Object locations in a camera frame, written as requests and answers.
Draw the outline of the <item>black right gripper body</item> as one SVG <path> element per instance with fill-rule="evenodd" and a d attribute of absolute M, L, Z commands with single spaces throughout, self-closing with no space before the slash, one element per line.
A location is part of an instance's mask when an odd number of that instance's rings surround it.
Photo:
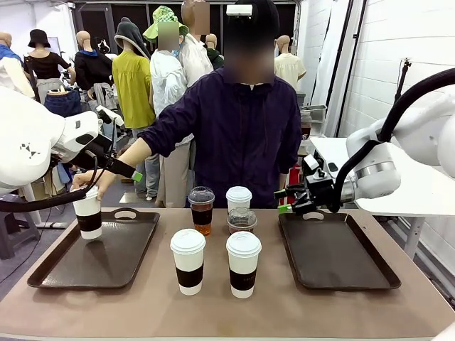
<path fill-rule="evenodd" d="M 327 172 L 318 170 L 313 175 L 306 176 L 305 186 L 308 200 L 303 208 L 304 214 L 315 212 L 321 207 L 325 207 L 330 212 L 336 212 L 336 207 L 333 205 L 334 182 Z"/>

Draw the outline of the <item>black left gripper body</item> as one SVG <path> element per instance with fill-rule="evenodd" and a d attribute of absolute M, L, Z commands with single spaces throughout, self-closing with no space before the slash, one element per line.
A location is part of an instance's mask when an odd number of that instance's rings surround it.
<path fill-rule="evenodd" d="M 97 167 L 108 171 L 114 164 L 112 140 L 99 134 L 86 145 L 73 159 L 73 165 L 84 170 Z"/>

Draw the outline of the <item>person's right hand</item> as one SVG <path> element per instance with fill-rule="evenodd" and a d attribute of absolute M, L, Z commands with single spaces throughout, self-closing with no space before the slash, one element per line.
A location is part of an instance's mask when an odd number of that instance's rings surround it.
<path fill-rule="evenodd" d="M 101 201 L 109 186 L 116 180 L 116 175 L 109 171 L 102 172 L 101 170 L 97 170 L 94 172 L 93 170 L 89 170 L 85 173 L 75 174 L 70 191 L 72 192 L 88 185 L 93 175 L 95 175 L 96 178 L 100 177 L 97 180 L 96 186 L 98 187 L 97 199 Z"/>

